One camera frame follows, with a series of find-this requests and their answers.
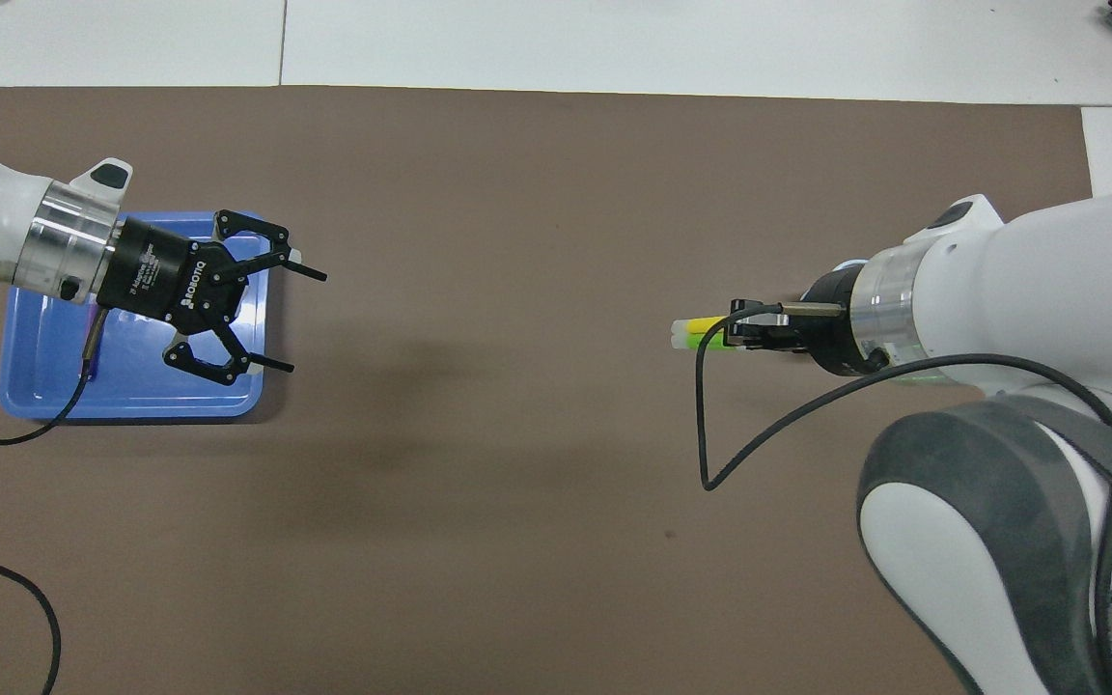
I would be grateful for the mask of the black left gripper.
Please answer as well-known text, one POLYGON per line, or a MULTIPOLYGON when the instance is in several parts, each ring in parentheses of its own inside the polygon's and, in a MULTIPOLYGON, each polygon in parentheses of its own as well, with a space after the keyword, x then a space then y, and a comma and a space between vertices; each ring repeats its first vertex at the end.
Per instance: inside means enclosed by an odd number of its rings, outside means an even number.
POLYGON ((127 217, 106 261, 97 302, 173 326, 177 332, 163 349, 163 364, 205 381, 235 384, 242 375, 264 370, 292 374, 295 365, 247 350, 234 328, 222 324, 234 321, 252 274, 282 267, 318 282, 326 282, 327 274, 302 264, 290 230, 261 217, 218 211, 214 241, 191 240, 127 217), (264 238, 268 251, 235 261, 220 242, 239 234, 264 238), (207 331, 221 345, 221 361, 203 359, 191 345, 191 335, 207 331))

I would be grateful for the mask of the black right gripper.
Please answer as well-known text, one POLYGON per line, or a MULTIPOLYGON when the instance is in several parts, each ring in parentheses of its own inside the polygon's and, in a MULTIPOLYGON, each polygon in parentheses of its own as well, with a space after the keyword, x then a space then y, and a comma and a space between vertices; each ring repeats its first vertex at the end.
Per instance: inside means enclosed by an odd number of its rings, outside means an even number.
POLYGON ((881 353, 862 353, 851 325, 850 301, 862 264, 822 274, 802 295, 803 302, 838 304, 835 317, 790 317, 790 325, 775 339, 775 312, 767 309, 741 309, 725 318, 725 348, 733 350, 776 350, 804 353, 832 375, 870 375, 881 370, 881 353), (729 328, 729 326, 754 328, 729 328))

